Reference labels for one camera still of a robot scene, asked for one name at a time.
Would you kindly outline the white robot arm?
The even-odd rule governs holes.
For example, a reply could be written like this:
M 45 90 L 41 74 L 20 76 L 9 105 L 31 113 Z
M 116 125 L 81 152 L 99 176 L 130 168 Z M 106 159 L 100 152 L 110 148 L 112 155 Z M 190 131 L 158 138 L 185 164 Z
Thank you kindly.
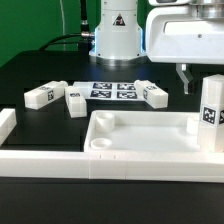
M 147 57 L 174 63 L 192 92 L 192 64 L 224 64 L 224 0 L 148 0 L 146 26 L 137 22 L 138 0 L 101 0 L 90 59 L 125 66 Z

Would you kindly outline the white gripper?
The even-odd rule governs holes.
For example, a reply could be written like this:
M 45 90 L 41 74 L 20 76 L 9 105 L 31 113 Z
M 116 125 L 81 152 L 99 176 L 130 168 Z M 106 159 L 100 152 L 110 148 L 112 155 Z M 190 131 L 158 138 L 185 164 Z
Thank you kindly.
M 184 93 L 193 91 L 190 64 L 224 64 L 224 0 L 148 0 L 146 53 L 177 63 Z

